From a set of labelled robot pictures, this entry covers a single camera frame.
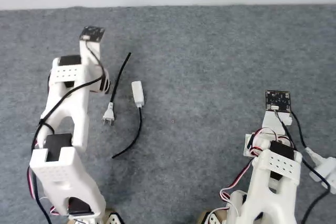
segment cable connector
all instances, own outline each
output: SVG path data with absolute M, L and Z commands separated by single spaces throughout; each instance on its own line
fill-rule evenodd
M 313 150 L 309 147 L 306 148 L 306 152 L 309 154 L 311 160 L 313 160 L 316 166 L 321 165 L 326 160 L 321 155 L 317 154 L 316 152 L 313 152 Z
M 132 82 L 132 91 L 136 107 L 141 108 L 145 105 L 141 81 Z
M 107 106 L 107 110 L 105 111 L 102 120 L 104 124 L 106 123 L 106 121 L 110 123 L 110 126 L 114 123 L 113 102 L 109 102 L 109 105 Z

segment black cable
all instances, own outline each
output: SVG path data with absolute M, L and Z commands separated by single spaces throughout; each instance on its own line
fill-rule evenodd
M 122 152 L 119 152 L 118 154 L 115 154 L 112 158 L 116 158 L 116 157 L 120 156 L 121 154 L 125 153 L 126 151 L 128 151 L 136 143 L 137 139 L 140 136 L 141 127 L 142 127 L 141 108 L 139 108 L 139 117 L 140 117 L 139 129 L 138 129 L 138 133 L 136 134 L 134 140 L 132 141 L 132 143 L 126 149 L 124 149 Z
M 114 97 L 116 96 L 116 92 L 117 92 L 117 87 L 119 85 L 119 80 L 120 80 L 120 77 L 121 77 L 121 74 L 122 74 L 122 71 L 124 70 L 124 67 L 126 66 L 126 63 L 128 61 L 128 59 L 131 57 L 131 52 L 128 53 L 126 59 L 124 60 L 124 63 L 122 64 L 120 70 L 119 70 L 119 73 L 118 73 L 118 77 L 116 78 L 116 81 L 114 83 L 114 87 L 113 87 L 113 90 L 112 90 L 112 95 L 111 95 L 111 99 L 110 99 L 110 102 L 113 102 L 114 101 Z
M 298 123 L 298 128 L 299 128 L 299 134 L 300 134 L 301 142 L 304 143 L 303 135 L 302 135 L 302 130 L 301 130 L 301 126 L 300 126 L 299 120 L 298 120 L 298 118 L 297 118 L 294 114 L 293 114 L 293 116 L 294 116 L 295 120 L 296 120 L 297 123 Z M 294 150 L 297 151 L 297 148 L 296 148 L 296 146 L 295 146 L 295 143 L 294 143 L 294 141 L 293 141 L 293 139 L 292 139 L 292 137 L 291 137 L 291 135 L 290 135 L 290 133 L 289 133 L 287 127 L 285 126 L 285 124 L 284 124 L 283 121 L 279 118 L 278 115 L 277 115 L 277 117 L 278 117 L 278 119 L 280 120 L 280 123 L 281 123 L 283 129 L 285 130 L 285 133 L 287 134 L 287 136 L 288 136 L 288 138 L 289 138 L 289 141 L 292 142 L 292 144 L 293 144 L 293 146 L 294 146 Z M 330 187 L 330 184 L 328 183 L 328 181 L 327 181 L 321 174 L 319 174 L 313 167 L 311 167 L 311 166 L 308 164 L 308 162 L 304 159 L 304 157 L 302 157 L 302 162 L 303 162 L 303 164 L 304 164 L 310 171 L 312 171 L 316 176 L 318 176 L 318 177 L 320 178 L 320 180 L 321 180 L 322 182 L 324 182 L 324 183 L 327 185 L 327 189 L 326 189 L 326 191 L 324 191 L 320 196 L 318 196 L 318 197 L 317 197 L 317 198 L 316 198 L 316 199 L 309 205 L 308 209 L 307 209 L 306 212 L 304 213 L 304 216 L 303 216 L 303 219 L 302 219 L 301 223 L 302 223 L 302 224 L 305 224 L 305 223 L 307 222 L 307 219 L 308 219 L 309 214 L 311 213 L 312 209 L 315 207 L 315 205 L 316 205 L 321 199 L 323 199 L 325 196 L 327 196 L 327 195 L 329 194 L 331 187 Z
M 293 111 L 291 112 L 291 114 L 294 116 L 296 124 L 298 125 L 301 144 L 303 145 L 304 148 L 307 148 L 307 145 L 306 145 L 306 143 L 303 140 L 303 134 L 302 134 L 302 129 L 301 129 L 301 125 L 300 125 L 299 119 L 297 118 L 297 116 L 295 115 L 295 113 Z
M 44 125 L 44 126 L 47 126 L 51 130 L 51 132 L 52 132 L 53 135 L 55 134 L 55 130 L 54 130 L 53 127 L 51 127 L 50 124 L 48 124 L 46 122 L 41 122 L 41 124 Z
M 54 111 L 61 105 L 61 103 L 69 96 L 71 95 L 72 93 L 74 93 L 75 91 L 83 88 L 83 87 L 86 87 L 86 86 L 90 86 L 91 84 L 94 84 L 96 83 L 97 81 L 100 81 L 101 79 L 104 78 L 105 76 L 105 71 L 104 71 L 104 66 L 102 65 L 101 61 L 98 59 L 98 57 L 95 55 L 95 53 L 88 47 L 87 43 L 86 43 L 86 47 L 87 49 L 91 52 L 91 54 L 95 57 L 95 59 L 97 60 L 99 66 L 101 67 L 101 70 L 102 70 L 102 75 L 92 81 L 89 81 L 87 83 L 84 83 L 80 86 L 77 86 L 73 89 L 71 89 L 70 91 L 68 91 L 56 104 L 55 106 L 45 115 L 44 118 L 42 118 L 39 123 L 38 123 L 38 127 L 36 129 L 36 132 L 34 134 L 34 138 L 33 138 L 33 141 L 32 141 L 32 146 L 31 146 L 31 154 L 33 153 L 33 150 L 35 148 L 35 142 L 36 142 L 36 138 L 37 138 L 37 135 L 39 133 L 39 131 L 41 130 L 42 126 L 43 125 L 46 125 L 46 121 L 48 120 L 48 118 L 54 113 Z M 37 205 L 39 206 L 39 208 L 41 209 L 41 211 L 43 212 L 43 214 L 45 215 L 47 221 L 48 221 L 48 224 L 51 224 L 51 221 L 50 221 L 50 218 L 49 216 L 46 214 L 46 211 L 45 209 L 43 208 L 39 198 L 38 198 L 38 188 L 37 188 L 37 181 L 36 181 L 36 175 L 33 173 L 32 171 L 32 177 L 33 177 L 33 187 L 34 187 L 34 194 L 35 194 L 35 200 L 36 200 L 36 203 Z
M 51 76 L 51 72 L 48 75 L 48 83 L 47 83 L 47 89 L 48 89 L 48 94 L 49 94 L 49 81 L 50 81 L 50 76 Z
M 48 224 L 52 224 L 49 215 L 45 211 L 44 207 L 41 204 L 41 201 L 38 196 L 38 188 L 37 188 L 37 181 L 36 181 L 36 175 L 32 171 L 32 179 L 33 179 L 33 186 L 34 186 L 34 194 L 35 194 L 35 200 L 41 211 L 43 212 L 44 216 L 47 219 Z
M 82 222 L 80 220 L 74 219 L 76 222 L 81 223 L 81 224 L 86 224 L 85 222 Z

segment power plug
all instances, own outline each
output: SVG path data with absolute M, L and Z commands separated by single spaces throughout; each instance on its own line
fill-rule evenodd
M 311 159 L 316 164 L 314 170 L 318 172 L 323 178 L 325 178 L 330 184 L 330 192 L 332 194 L 336 194 L 336 158 L 323 158 L 308 147 L 306 148 L 306 152 L 310 155 Z M 310 172 L 309 175 L 316 182 L 321 181 L 320 178 L 313 172 Z M 327 187 L 327 185 L 323 182 L 322 186 L 325 188 Z

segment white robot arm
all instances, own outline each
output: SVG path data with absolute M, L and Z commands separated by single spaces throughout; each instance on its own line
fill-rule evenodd
M 220 197 L 227 206 L 210 212 L 203 223 L 297 223 L 294 211 L 302 155 L 294 150 L 280 122 L 285 125 L 292 122 L 289 92 L 266 91 L 266 99 L 263 127 L 245 136 L 244 156 L 252 157 L 252 160 L 229 187 L 220 191 Z M 250 164 L 253 173 L 248 192 L 237 190 L 231 195 L 226 193 L 238 183 Z
M 109 74 L 100 62 L 103 34 L 103 28 L 85 27 L 80 55 L 54 59 L 47 105 L 36 137 L 38 148 L 29 164 L 53 209 L 89 224 L 103 224 L 106 210 L 104 197 L 79 157 L 87 148 L 89 93 L 106 93 L 110 88 Z M 73 134 L 55 134 L 65 117 L 74 122 Z

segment two-prong plug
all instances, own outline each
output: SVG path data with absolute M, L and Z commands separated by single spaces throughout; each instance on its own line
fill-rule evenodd
M 103 123 L 109 123 L 110 126 L 114 124 L 113 102 L 109 102 L 107 110 L 103 115 Z

